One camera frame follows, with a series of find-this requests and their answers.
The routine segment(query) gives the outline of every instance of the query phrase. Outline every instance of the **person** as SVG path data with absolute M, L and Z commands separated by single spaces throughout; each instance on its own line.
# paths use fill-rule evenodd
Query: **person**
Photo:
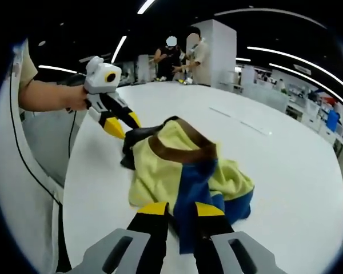
M 338 114 L 338 124 L 342 125 L 342 122 L 341 122 L 341 115 L 339 113 Z
M 185 69 L 190 69 L 194 83 L 211 86 L 210 48 L 202 40 L 201 30 L 199 28 L 189 27 L 188 34 L 187 39 L 196 42 L 192 47 L 192 52 L 186 54 L 186 58 L 190 62 L 188 65 L 175 66 L 173 72 L 177 73 Z
M 34 80 L 37 73 L 29 55 L 28 43 L 25 43 L 19 81 L 18 103 L 20 108 L 28 111 L 86 109 L 86 91 L 83 85 L 68 87 L 44 83 Z
M 279 81 L 279 83 L 277 85 L 278 85 L 278 89 L 280 91 L 286 89 L 285 82 L 283 81 L 283 79 L 280 79 L 280 81 Z
M 158 64 L 156 77 L 160 79 L 164 76 L 167 81 L 172 81 L 174 78 L 173 66 L 181 65 L 180 55 L 181 50 L 178 45 L 158 48 L 154 55 L 154 61 Z
M 268 82 L 268 74 L 267 73 L 264 73 L 263 81 Z

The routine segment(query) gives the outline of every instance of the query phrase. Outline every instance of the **black cable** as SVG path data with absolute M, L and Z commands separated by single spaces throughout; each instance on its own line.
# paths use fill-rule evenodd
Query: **black cable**
M 19 152 L 19 155 L 23 161 L 24 166 L 27 168 L 30 175 L 34 178 L 34 180 L 51 196 L 51 198 L 60 206 L 61 203 L 53 196 L 53 194 L 37 179 L 37 177 L 34 176 L 32 171 L 29 169 L 27 163 L 25 162 L 22 152 L 19 148 L 18 138 L 17 138 L 17 131 L 15 130 L 15 124 L 14 124 L 14 118 L 13 118 L 13 108 L 11 104 L 11 81 L 13 78 L 13 63 L 11 63 L 11 71 L 10 71 L 10 93 L 9 93 L 9 99 L 10 99 L 10 116 L 11 116 L 11 123 L 13 124 L 13 130 L 14 130 L 14 137 L 15 137 L 15 143 L 17 144 L 17 149 Z
M 69 159 L 70 159 L 70 154 L 71 154 L 71 149 L 70 149 L 70 145 L 71 145 L 71 136 L 73 134 L 73 130 L 74 130 L 74 125 L 75 125 L 75 119 L 76 119 L 76 114 L 78 112 L 75 111 L 75 114 L 74 114 L 74 120 L 73 120 L 73 124 L 71 125 L 71 130 L 70 130 L 70 135 L 69 135 L 69 147 L 68 147 L 68 153 L 69 153 Z

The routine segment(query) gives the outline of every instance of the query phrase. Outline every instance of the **person's arm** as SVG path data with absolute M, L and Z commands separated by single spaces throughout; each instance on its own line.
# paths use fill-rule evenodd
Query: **person's arm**
M 184 69 L 192 69 L 193 67 L 198 67 L 205 59 L 207 55 L 207 48 L 205 46 L 200 46 L 198 50 L 194 52 L 196 55 L 196 58 L 193 61 L 190 61 L 188 65 L 183 65 L 181 67 L 174 67 L 173 72 L 179 72 Z
M 167 57 L 166 54 L 161 55 L 161 50 L 157 49 L 154 55 L 154 61 L 155 63 L 159 63 L 161 60 L 165 59 Z
M 181 51 L 181 55 L 184 54 L 185 59 L 190 60 L 190 56 L 187 55 L 187 53 L 184 53 L 181 49 L 180 49 L 180 51 Z
M 32 80 L 20 89 L 18 98 L 19 106 L 28 111 L 86 109 L 83 86 L 68 87 Z
M 19 106 L 28 111 L 51 111 L 69 107 L 86 108 L 86 92 L 83 86 L 67 87 L 33 80 L 37 74 L 29 56 L 27 42 L 23 51 L 22 72 L 19 84 Z

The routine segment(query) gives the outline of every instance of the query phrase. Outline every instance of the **tabletop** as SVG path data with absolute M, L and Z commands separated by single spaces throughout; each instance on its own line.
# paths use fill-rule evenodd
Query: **tabletop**
M 289 274 L 319 274 L 343 238 L 343 181 L 333 149 L 300 122 L 243 96 L 204 86 L 148 83 L 118 89 L 142 126 L 178 115 L 238 162 L 255 183 L 252 213 L 233 224 L 274 253 Z M 63 197 L 72 267 L 116 228 L 126 228 L 132 171 L 120 166 L 122 140 L 86 115 L 74 143 Z M 162 273 L 198 273 L 171 233 Z

